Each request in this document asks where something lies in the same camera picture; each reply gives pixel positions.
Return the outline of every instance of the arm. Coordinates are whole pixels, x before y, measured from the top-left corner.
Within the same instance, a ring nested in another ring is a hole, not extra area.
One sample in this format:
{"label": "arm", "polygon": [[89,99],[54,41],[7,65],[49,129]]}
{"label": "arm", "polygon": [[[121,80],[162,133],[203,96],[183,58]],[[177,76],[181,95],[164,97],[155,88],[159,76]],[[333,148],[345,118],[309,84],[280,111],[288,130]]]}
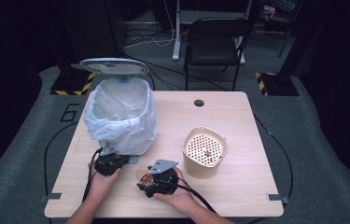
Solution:
{"label": "arm", "polygon": [[[177,176],[180,177],[181,179],[184,179],[181,171],[176,167],[174,167],[174,169],[175,169],[175,172],[177,173]],[[185,186],[185,184],[181,180],[178,181],[178,184]],[[198,223],[203,223],[203,224],[233,223],[227,220],[226,218],[221,217],[218,214],[198,204],[192,198],[191,193],[186,191],[185,189],[177,188],[175,193],[172,195],[155,193],[153,197],[164,203],[170,204],[177,211],[188,216],[197,224]]]}
{"label": "arm", "polygon": [[88,197],[78,210],[67,219],[66,223],[92,223],[96,211],[105,199],[105,196],[107,196],[111,186],[119,178],[119,172],[120,169],[117,169],[117,171],[111,176],[104,176],[96,173],[96,170],[92,168],[92,175],[95,173],[96,175],[93,175],[92,177],[91,189],[88,193]]}

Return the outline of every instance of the white plastic bag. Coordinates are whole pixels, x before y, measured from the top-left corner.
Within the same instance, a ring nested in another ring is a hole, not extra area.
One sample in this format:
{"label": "white plastic bag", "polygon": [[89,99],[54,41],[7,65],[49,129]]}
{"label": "white plastic bag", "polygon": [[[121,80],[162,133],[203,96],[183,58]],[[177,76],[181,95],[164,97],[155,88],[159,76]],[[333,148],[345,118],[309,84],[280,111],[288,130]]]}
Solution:
{"label": "white plastic bag", "polygon": [[120,155],[142,155],[157,134],[153,92],[139,77],[125,83],[111,77],[96,87],[84,120],[101,147],[114,147]]}

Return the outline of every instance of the gray carpet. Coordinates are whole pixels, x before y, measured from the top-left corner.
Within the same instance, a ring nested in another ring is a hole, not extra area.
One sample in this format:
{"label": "gray carpet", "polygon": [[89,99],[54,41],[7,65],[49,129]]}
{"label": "gray carpet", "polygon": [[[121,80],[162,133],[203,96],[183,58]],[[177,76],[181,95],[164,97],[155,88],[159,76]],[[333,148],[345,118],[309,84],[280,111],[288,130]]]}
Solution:
{"label": "gray carpet", "polygon": [[[281,217],[266,218],[259,223],[350,223],[350,171],[337,159],[322,134],[314,103],[307,90],[297,77],[292,77],[292,80],[300,93],[299,97],[263,96],[259,90],[255,73],[278,72],[292,41],[293,39],[284,56],[278,58],[283,40],[277,35],[253,33],[245,50],[246,64],[241,67],[236,88],[237,91],[244,91],[248,95],[256,117],[284,148],[294,175],[291,203],[285,207],[285,213]],[[173,42],[166,47],[150,43],[124,50],[129,56],[149,62],[148,65],[157,76],[165,80],[162,82],[153,76],[156,90],[184,90],[185,77],[180,73],[183,67],[184,45],[179,62],[173,62],[171,59]],[[197,72],[196,69],[191,70],[194,76],[197,76]],[[232,72],[232,69],[228,69],[226,74],[231,75]],[[47,153],[47,180],[51,190],[75,131],[74,123],[79,120],[88,97],[50,95],[49,89],[58,75],[57,67],[40,73],[43,86],[39,97],[0,160],[0,223],[49,223],[44,216],[46,204],[44,200],[40,202],[45,195],[45,150],[50,140],[60,132],[53,138]],[[143,78],[153,86],[150,77]],[[103,79],[104,76],[97,76],[90,91]],[[192,85],[196,88],[201,87],[198,84]],[[73,112],[63,117],[66,108],[67,111]],[[279,193],[286,196],[291,185],[286,156],[274,139],[257,121],[256,123]],[[232,220],[237,223],[249,223],[257,219],[239,217]],[[107,220],[106,223],[113,221],[125,223],[125,220]],[[52,223],[63,222],[64,219],[52,220]],[[133,222],[171,223],[171,220],[149,219]]]}

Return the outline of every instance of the wooden table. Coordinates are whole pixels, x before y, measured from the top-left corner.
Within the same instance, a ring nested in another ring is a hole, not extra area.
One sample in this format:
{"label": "wooden table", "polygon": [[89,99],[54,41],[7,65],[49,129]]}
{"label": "wooden table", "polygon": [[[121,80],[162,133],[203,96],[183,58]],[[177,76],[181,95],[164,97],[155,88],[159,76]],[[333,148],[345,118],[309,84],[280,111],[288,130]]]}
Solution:
{"label": "wooden table", "polygon": [[[184,217],[169,204],[148,198],[136,186],[139,181],[136,174],[147,171],[156,159],[178,161],[177,167],[189,184],[223,217],[283,214],[282,204],[269,201],[266,196],[278,191],[245,93],[154,91],[154,97],[158,120],[156,140],[137,164],[123,167],[96,217]],[[204,106],[196,106],[195,100],[203,100]],[[181,144],[197,126],[221,133],[229,142],[229,150],[216,175],[208,179],[192,177],[183,166]],[[83,113],[52,190],[61,193],[61,198],[48,201],[47,217],[70,217],[80,206],[87,183],[87,164],[98,148],[98,142],[90,139]]]}

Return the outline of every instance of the container with holes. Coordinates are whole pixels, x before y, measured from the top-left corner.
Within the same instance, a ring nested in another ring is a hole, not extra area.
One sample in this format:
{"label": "container with holes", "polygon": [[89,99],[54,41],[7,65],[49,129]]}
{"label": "container with holes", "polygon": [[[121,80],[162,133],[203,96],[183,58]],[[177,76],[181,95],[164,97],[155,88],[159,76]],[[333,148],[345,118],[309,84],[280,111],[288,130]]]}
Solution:
{"label": "container with holes", "polygon": [[182,150],[186,171],[195,178],[206,179],[216,174],[228,151],[228,141],[211,129],[196,127],[184,139]]}

